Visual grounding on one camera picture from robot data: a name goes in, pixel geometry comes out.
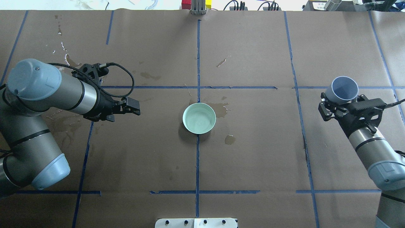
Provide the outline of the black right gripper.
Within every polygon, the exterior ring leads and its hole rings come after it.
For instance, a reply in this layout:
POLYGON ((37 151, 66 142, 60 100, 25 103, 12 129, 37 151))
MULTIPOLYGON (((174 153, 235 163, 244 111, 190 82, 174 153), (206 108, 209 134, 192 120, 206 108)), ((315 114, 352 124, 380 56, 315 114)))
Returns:
POLYGON ((323 119, 323 121, 329 121, 331 119, 336 119, 342 128, 344 134, 350 137, 355 131, 362 129, 353 124, 354 117, 351 115, 347 109, 347 106, 352 102, 364 103, 367 101, 366 95, 358 95, 357 98, 351 100, 348 103, 338 105, 326 99, 325 92, 320 95, 321 102, 318 105, 318 111, 323 119))

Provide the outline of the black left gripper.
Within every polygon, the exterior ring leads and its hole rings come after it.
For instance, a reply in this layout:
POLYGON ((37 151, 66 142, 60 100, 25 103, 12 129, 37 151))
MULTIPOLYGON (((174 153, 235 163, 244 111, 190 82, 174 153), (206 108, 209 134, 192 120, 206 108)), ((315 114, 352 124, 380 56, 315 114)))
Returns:
POLYGON ((83 114, 83 117, 87 120, 98 122, 98 121, 110 121, 114 122, 114 114, 126 114, 132 113, 134 115, 140 116, 140 103, 139 101, 126 97, 126 109, 122 109, 122 105, 119 104, 117 100, 114 100, 112 96, 107 95, 100 89, 96 89, 94 86, 90 85, 91 89, 95 90, 96 98, 95 104, 90 111, 83 114))

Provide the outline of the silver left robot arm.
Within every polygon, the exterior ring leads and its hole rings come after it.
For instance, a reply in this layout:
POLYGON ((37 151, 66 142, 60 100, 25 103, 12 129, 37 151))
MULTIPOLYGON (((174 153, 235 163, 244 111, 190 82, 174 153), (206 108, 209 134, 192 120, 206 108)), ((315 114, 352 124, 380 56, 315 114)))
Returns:
POLYGON ((43 190, 70 174, 70 166, 41 115, 59 108, 85 119, 114 122, 115 114, 140 115, 139 101, 130 98, 134 77, 123 66, 84 64, 79 69, 28 58, 16 64, 1 86, 1 134, 9 150, 1 156, 1 198, 31 185, 43 190), (113 95, 100 78, 117 66, 131 78, 130 91, 113 95))

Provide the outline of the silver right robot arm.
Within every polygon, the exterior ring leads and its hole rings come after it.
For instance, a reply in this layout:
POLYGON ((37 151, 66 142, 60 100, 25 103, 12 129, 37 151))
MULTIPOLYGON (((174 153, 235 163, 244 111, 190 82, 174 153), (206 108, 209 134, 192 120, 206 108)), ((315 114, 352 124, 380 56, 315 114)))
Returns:
POLYGON ((404 152, 394 150, 378 126, 383 111, 398 105, 386 104, 380 98, 358 95, 338 104, 322 92, 318 110, 324 121, 336 119, 365 167, 370 179, 381 190, 376 214, 376 228, 403 228, 404 152))

